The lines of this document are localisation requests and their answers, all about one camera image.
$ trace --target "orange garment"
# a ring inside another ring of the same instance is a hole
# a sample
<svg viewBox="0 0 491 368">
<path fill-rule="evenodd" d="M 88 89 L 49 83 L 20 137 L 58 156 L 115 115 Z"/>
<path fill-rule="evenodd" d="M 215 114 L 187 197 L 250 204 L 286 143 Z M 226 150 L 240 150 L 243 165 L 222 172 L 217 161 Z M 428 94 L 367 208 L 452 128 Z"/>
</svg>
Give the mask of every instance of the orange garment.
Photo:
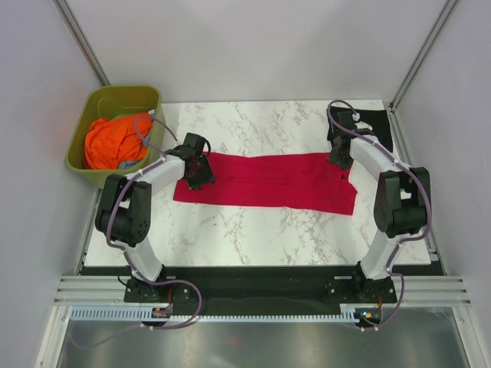
<svg viewBox="0 0 491 368">
<path fill-rule="evenodd" d="M 147 154 L 147 147 L 134 129 L 137 117 L 148 113 L 136 113 L 128 117 L 95 120 L 85 137 L 85 160 L 91 169 L 117 169 L 123 161 L 139 161 Z M 138 129 L 147 136 L 152 129 L 151 119 L 138 120 Z"/>
</svg>

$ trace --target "marble tabletop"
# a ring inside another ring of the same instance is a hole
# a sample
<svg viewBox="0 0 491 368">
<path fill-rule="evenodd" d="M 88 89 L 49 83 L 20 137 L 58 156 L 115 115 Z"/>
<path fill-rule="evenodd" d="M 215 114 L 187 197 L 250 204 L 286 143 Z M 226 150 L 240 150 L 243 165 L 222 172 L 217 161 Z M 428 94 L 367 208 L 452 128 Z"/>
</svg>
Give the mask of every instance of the marble tabletop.
<svg viewBox="0 0 491 368">
<path fill-rule="evenodd" d="M 382 110 L 379 100 L 355 108 Z M 181 139 L 206 137 L 216 152 L 243 156 L 327 152 L 328 101 L 167 103 L 168 125 Z M 175 146 L 167 134 L 164 148 Z M 197 205 L 173 201 L 175 185 L 154 193 L 150 241 L 166 266 L 354 265 L 376 232 L 376 182 L 358 163 L 349 177 L 358 191 L 352 216 L 288 208 Z M 429 264 L 424 241 L 407 243 L 398 264 Z M 85 266 L 121 266 L 123 254 L 93 230 Z"/>
</svg>

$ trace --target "white wall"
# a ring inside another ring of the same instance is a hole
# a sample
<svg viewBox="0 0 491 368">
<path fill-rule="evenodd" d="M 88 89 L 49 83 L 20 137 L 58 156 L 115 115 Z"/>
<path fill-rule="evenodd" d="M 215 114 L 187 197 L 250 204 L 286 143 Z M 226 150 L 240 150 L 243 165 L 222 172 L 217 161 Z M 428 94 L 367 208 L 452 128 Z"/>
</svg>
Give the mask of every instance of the white wall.
<svg viewBox="0 0 491 368">
<path fill-rule="evenodd" d="M 444 0 L 68 0 L 113 84 L 165 102 L 391 100 Z"/>
<path fill-rule="evenodd" d="M 447 269 L 461 274 L 491 347 L 491 2 L 460 2 L 399 109 L 431 174 Z"/>
<path fill-rule="evenodd" d="M 0 366 L 34 366 L 95 190 L 64 154 L 96 78 L 50 0 L 0 11 Z"/>
</svg>

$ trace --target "red cloth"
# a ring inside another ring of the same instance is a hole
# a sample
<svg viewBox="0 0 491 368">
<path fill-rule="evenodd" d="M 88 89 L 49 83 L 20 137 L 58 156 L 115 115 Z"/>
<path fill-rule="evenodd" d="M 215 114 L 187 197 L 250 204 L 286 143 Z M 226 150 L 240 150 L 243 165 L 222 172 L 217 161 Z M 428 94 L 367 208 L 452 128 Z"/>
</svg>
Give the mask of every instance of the red cloth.
<svg viewBox="0 0 491 368">
<path fill-rule="evenodd" d="M 190 190 L 177 182 L 174 200 L 207 205 L 289 207 L 353 215 L 356 189 L 326 153 L 244 157 L 211 153 L 216 182 Z"/>
</svg>

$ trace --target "olive green basket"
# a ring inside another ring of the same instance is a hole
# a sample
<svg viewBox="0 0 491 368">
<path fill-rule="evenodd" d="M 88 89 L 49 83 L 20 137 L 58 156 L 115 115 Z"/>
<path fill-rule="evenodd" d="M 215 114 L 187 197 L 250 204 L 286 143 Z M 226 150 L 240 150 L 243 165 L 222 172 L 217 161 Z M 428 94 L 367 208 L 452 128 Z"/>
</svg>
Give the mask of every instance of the olive green basket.
<svg viewBox="0 0 491 368">
<path fill-rule="evenodd" d="M 67 166 L 70 170 L 79 173 L 99 188 L 103 188 L 106 178 L 110 174 L 126 175 L 131 172 L 134 173 L 138 169 L 157 161 L 160 154 L 156 150 L 149 148 L 145 157 L 129 169 L 92 170 L 84 169 L 83 164 L 85 136 L 95 120 L 100 117 L 114 119 L 115 117 L 155 110 L 155 117 L 165 123 L 160 102 L 160 92 L 150 86 L 107 86 L 93 92 L 85 103 L 77 128 L 71 138 L 65 157 Z M 165 128 L 162 125 L 154 122 L 150 131 L 150 142 L 157 147 L 161 147 L 164 130 Z"/>
</svg>

